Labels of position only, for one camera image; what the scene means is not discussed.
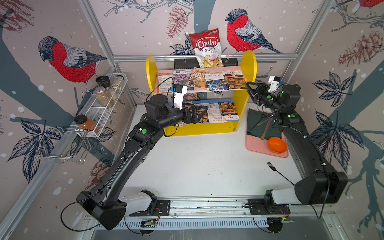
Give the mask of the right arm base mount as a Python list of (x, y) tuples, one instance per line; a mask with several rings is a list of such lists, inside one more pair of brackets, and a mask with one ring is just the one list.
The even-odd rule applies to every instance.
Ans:
[(288, 205), (279, 205), (274, 202), (272, 190), (267, 190), (262, 198), (248, 199), (247, 205), (252, 215), (290, 215)]

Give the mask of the orange marigold seed bag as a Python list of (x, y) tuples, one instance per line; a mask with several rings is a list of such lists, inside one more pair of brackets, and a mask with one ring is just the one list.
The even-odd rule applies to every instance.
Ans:
[(223, 71), (224, 81), (221, 83), (225, 90), (242, 90), (246, 88), (246, 80), (242, 71)]

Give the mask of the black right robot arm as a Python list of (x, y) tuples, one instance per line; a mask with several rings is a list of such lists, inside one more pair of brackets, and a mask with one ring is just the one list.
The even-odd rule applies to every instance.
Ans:
[(326, 160), (308, 133), (304, 120), (295, 108), (301, 98), (298, 85), (284, 84), (270, 93), (266, 83), (247, 83), (247, 92), (257, 106), (271, 110), (272, 119), (288, 141), (289, 150), (302, 179), (290, 188), (268, 190), (265, 206), (335, 204), (339, 201), (348, 177)]

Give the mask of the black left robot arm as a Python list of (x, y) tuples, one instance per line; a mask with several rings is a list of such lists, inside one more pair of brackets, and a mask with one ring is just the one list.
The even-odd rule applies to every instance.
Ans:
[(180, 122), (197, 124), (208, 111), (206, 106), (182, 104), (171, 106), (165, 95), (154, 95), (145, 102), (147, 112), (128, 134), (125, 147), (104, 177), (90, 191), (80, 192), (76, 202), (80, 204), (106, 230), (114, 229), (126, 215), (143, 213), (146, 216), (161, 215), (157, 197), (142, 190), (119, 199), (126, 182), (143, 162), (157, 142), (166, 135), (164, 129), (177, 127)]

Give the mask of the blue flower seed bag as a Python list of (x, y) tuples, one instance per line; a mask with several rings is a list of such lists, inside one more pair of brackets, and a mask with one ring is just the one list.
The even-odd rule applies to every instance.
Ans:
[(221, 82), (224, 80), (222, 73), (206, 73), (206, 86), (208, 92), (219, 91), (222, 89)]

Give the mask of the striped shop seed bag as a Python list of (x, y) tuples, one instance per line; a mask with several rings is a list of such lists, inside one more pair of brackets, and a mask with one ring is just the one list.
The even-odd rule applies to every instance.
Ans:
[(197, 87), (201, 89), (207, 88), (206, 77), (205, 74), (209, 72), (200, 68), (194, 68), (192, 74), (188, 80), (188, 86)]

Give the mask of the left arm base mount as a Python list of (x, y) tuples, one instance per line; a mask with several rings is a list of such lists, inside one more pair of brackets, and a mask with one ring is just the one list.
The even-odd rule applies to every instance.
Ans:
[(127, 215), (130, 217), (169, 216), (171, 201), (159, 200), (156, 195), (148, 190), (128, 197)]

